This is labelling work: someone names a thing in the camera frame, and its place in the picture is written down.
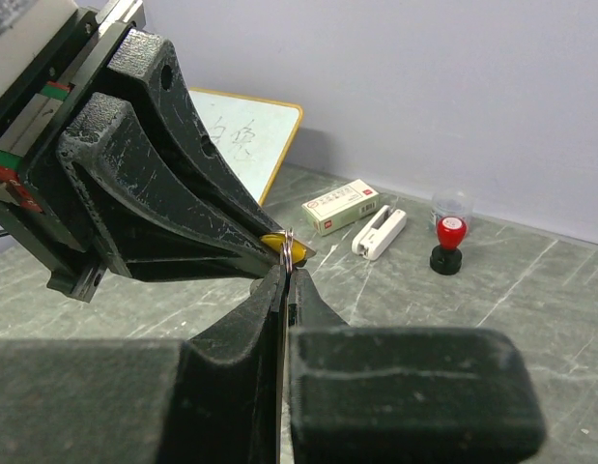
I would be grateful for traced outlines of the yellow key tag with key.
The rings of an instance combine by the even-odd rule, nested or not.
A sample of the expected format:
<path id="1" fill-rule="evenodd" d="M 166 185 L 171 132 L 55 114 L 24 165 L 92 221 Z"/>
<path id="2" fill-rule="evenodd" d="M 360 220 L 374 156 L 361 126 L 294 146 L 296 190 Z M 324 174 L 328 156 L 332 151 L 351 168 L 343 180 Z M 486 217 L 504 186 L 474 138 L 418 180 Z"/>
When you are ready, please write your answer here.
<path id="1" fill-rule="evenodd" d="M 260 241 L 278 253 L 281 263 L 287 266 L 302 266 L 316 255 L 316 251 L 298 240 L 292 230 L 271 232 L 261 236 Z"/>

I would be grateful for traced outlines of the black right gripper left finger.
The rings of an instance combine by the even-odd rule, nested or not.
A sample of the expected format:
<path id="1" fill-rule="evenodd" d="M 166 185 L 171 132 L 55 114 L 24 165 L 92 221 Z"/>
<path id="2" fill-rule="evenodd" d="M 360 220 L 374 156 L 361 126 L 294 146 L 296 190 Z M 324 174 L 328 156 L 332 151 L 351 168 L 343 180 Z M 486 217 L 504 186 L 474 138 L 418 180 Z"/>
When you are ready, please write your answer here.
<path id="1" fill-rule="evenodd" d="M 286 273 L 181 339 L 0 341 L 0 463 L 276 463 Z"/>

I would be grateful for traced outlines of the metal key organizer red handle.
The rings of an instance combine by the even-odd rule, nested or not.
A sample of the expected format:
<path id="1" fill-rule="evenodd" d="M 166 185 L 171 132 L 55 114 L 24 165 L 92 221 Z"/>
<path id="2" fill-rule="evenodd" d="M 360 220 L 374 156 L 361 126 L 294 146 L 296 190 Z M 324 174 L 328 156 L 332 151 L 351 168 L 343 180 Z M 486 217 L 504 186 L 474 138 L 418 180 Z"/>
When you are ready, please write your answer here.
<path id="1" fill-rule="evenodd" d="M 281 235 L 280 244 L 280 264 L 284 267 L 286 275 L 289 276 L 294 267 L 293 261 L 293 243 L 294 243 L 294 231 L 292 228 L 284 230 Z"/>

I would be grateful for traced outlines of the green white staples box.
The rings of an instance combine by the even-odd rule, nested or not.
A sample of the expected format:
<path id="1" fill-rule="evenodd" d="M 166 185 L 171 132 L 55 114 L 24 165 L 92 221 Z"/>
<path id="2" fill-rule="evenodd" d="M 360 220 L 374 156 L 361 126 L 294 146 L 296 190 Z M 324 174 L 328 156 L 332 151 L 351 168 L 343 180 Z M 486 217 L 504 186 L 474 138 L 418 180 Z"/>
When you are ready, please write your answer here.
<path id="1" fill-rule="evenodd" d="M 360 179 L 324 193 L 301 205 L 307 222 L 326 236 L 375 213 L 381 195 Z"/>

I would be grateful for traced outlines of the red black stamp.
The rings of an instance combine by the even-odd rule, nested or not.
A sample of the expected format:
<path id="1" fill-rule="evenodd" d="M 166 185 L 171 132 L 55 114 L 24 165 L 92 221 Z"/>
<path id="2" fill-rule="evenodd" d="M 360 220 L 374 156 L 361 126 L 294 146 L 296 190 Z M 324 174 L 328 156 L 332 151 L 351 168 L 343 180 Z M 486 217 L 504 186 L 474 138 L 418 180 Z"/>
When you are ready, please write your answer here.
<path id="1" fill-rule="evenodd" d="M 468 232 L 466 222 L 460 217 L 443 217 L 436 226 L 439 243 L 432 249 L 429 265 L 439 275 L 457 274 L 463 263 L 463 254 L 459 249 Z"/>

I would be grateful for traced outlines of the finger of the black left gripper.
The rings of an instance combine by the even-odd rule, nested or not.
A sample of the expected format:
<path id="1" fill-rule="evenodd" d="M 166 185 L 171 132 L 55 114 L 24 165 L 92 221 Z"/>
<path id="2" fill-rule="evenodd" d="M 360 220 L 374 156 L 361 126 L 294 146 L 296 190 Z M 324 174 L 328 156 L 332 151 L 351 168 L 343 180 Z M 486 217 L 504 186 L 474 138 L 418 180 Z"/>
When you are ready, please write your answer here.
<path id="1" fill-rule="evenodd" d="M 131 29 L 107 70 L 109 93 L 133 105 L 163 161 L 190 193 L 256 237 L 282 229 L 214 145 L 169 40 Z"/>
<path id="2" fill-rule="evenodd" d="M 126 100 L 96 92 L 57 154 L 109 269 L 140 281 L 260 278 L 273 252 L 195 197 L 163 161 Z"/>

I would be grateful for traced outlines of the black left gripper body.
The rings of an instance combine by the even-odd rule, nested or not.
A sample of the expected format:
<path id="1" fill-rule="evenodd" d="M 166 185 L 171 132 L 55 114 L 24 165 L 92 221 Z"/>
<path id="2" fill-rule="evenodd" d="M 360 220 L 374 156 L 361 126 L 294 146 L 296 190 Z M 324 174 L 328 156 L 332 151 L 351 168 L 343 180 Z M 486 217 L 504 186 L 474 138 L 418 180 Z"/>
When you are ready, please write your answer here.
<path id="1" fill-rule="evenodd" d="M 0 27 L 24 7 L 6 6 Z M 77 6 L 0 98 L 0 226 L 49 269 L 48 288 L 82 302 L 92 299 L 106 266 L 58 142 L 128 31 L 143 24 L 141 4 Z"/>

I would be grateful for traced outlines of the clear plastic cup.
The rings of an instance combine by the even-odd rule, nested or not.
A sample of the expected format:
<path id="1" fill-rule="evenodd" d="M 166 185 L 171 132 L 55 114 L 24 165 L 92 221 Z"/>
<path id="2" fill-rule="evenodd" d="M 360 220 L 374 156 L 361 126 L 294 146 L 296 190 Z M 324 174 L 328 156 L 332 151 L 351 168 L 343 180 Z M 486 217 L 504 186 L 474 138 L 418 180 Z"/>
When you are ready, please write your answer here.
<path id="1" fill-rule="evenodd" d="M 436 231 L 437 225 L 444 217 L 457 217 L 470 227 L 474 199 L 466 192 L 446 188 L 437 191 L 431 199 L 430 229 Z"/>

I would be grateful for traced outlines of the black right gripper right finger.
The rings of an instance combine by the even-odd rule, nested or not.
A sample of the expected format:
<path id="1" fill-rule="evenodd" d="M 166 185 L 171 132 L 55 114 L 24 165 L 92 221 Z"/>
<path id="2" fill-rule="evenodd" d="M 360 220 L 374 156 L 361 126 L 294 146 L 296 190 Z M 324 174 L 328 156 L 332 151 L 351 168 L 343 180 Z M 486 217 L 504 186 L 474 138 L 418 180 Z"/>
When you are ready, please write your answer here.
<path id="1" fill-rule="evenodd" d="M 353 327 L 305 270 L 289 304 L 289 402 L 298 463 L 520 463 L 546 424 L 505 334 Z"/>

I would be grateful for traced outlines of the white board yellow frame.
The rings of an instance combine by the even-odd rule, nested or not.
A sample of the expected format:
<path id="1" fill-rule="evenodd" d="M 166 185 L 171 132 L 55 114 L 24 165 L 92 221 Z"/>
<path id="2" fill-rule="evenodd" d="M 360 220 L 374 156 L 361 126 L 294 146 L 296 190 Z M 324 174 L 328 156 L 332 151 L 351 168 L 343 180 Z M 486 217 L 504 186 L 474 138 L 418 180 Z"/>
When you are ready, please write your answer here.
<path id="1" fill-rule="evenodd" d="M 298 132 L 302 107 L 201 88 L 189 93 L 212 142 L 263 204 Z"/>

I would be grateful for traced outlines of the white stapler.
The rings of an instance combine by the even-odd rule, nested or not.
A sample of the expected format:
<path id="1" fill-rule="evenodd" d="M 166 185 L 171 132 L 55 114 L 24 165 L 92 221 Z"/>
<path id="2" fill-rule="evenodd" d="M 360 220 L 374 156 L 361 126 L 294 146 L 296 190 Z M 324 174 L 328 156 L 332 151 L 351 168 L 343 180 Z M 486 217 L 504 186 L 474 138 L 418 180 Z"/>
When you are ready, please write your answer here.
<path id="1" fill-rule="evenodd" d="M 368 261 L 380 258 L 405 228 L 408 215 L 401 209 L 384 205 L 354 237 L 352 253 Z"/>

